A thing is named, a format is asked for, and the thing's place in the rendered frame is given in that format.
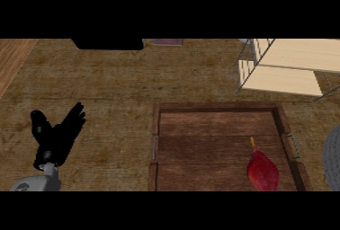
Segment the pale wooden tiered shelf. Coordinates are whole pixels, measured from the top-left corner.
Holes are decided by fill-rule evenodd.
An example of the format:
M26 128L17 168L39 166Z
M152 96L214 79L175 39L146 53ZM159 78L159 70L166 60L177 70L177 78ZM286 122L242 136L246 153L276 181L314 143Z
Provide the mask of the pale wooden tiered shelf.
M291 93L317 101L340 90L340 39L240 39L237 90Z

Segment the brown wooden board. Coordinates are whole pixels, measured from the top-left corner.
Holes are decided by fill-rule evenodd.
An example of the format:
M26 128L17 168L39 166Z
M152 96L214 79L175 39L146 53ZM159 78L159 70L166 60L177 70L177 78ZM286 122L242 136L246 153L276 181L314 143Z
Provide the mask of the brown wooden board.
M32 52L36 40L0 39L0 98Z

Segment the brown wooden tray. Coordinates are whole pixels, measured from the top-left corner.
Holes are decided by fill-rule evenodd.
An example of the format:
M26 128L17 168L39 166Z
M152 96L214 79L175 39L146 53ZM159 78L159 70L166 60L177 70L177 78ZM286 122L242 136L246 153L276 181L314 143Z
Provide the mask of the brown wooden tray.
M257 147L277 166L279 189L310 191L289 133L279 102L155 103L147 190L254 190L246 165Z

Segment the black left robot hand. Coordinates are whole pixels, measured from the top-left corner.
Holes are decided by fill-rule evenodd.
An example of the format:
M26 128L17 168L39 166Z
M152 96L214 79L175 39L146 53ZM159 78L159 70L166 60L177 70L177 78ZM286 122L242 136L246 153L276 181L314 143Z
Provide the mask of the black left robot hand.
M36 170L42 170L45 163L56 166L63 165L72 150L73 140L85 123L82 108L84 105L76 102L63 121L56 126L50 125L41 111L30 112L32 137L38 144L32 162L32 167Z

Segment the red pointed fruit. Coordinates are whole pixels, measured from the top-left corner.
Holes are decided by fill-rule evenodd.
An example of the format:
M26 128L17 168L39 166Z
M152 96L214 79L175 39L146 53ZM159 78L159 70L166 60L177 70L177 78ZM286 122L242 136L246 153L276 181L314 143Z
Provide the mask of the red pointed fruit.
M266 154L255 146L255 139L249 137L252 153L246 165L246 178L258 191L274 191L279 187L279 170Z

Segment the black appliance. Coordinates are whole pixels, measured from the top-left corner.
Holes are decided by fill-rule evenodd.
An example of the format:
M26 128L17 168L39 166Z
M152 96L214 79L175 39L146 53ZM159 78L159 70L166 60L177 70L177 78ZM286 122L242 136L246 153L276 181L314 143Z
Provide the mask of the black appliance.
M141 39L72 39L78 49L141 50Z

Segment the grey round object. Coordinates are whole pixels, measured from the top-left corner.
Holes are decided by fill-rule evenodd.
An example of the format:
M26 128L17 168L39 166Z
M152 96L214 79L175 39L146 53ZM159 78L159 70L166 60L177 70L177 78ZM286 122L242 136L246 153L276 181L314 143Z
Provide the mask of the grey round object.
M332 191L340 191L340 125L325 138L322 160L326 183Z

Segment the small purple framed object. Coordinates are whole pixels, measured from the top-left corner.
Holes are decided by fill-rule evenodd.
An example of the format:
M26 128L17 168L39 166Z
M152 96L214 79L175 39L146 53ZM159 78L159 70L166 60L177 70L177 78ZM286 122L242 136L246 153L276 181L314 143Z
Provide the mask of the small purple framed object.
M152 39L155 46L183 46L183 39Z

